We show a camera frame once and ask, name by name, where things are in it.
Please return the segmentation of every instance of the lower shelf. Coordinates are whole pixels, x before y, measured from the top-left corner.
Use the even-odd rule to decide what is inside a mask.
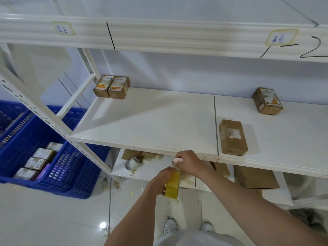
[[[115,165],[113,167],[112,174],[119,177],[140,179],[146,181],[150,181],[164,168],[172,166],[172,160],[174,158],[173,156],[170,155],[164,155],[164,157],[160,160],[159,159],[144,160],[142,165],[137,170],[131,172],[125,169],[126,160],[121,159],[123,152],[124,149],[121,149],[118,154]],[[228,179],[234,182],[235,177],[234,177],[233,165],[228,164],[227,166],[231,174],[228,177]],[[263,198],[275,204],[293,206],[293,201],[282,172],[274,171],[274,174],[279,183],[280,188],[262,190]],[[200,179],[194,176],[181,180],[180,187],[202,190],[207,192],[211,191]]]

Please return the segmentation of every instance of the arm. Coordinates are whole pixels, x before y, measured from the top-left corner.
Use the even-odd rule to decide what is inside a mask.
[[[165,195],[165,184],[175,169],[168,167],[154,177],[131,210],[108,236],[104,246],[153,245],[156,197]]]
[[[314,231],[269,201],[220,176],[193,151],[178,152],[177,165],[202,180],[256,245],[327,245]]]

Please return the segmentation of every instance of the white shoe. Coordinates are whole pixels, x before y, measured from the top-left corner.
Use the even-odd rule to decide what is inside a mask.
[[[205,222],[205,223],[202,224],[202,227],[200,228],[200,231],[208,232],[208,231],[214,231],[214,229],[213,229],[213,226],[210,223]]]
[[[166,220],[164,225],[164,235],[178,233],[178,226],[173,218]]]

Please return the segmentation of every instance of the yellow tape roll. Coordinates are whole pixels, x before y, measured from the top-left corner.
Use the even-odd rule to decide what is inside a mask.
[[[180,172],[176,171],[171,175],[169,182],[166,183],[165,196],[177,199],[179,190]]]

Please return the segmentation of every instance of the hand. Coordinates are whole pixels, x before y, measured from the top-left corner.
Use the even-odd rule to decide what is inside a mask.
[[[167,167],[160,171],[146,186],[145,191],[155,195],[162,194],[165,196],[165,184],[170,180],[175,168]]]
[[[207,166],[197,157],[192,150],[180,151],[175,156],[183,159],[183,162],[177,162],[176,165],[187,173],[199,178],[200,173]]]

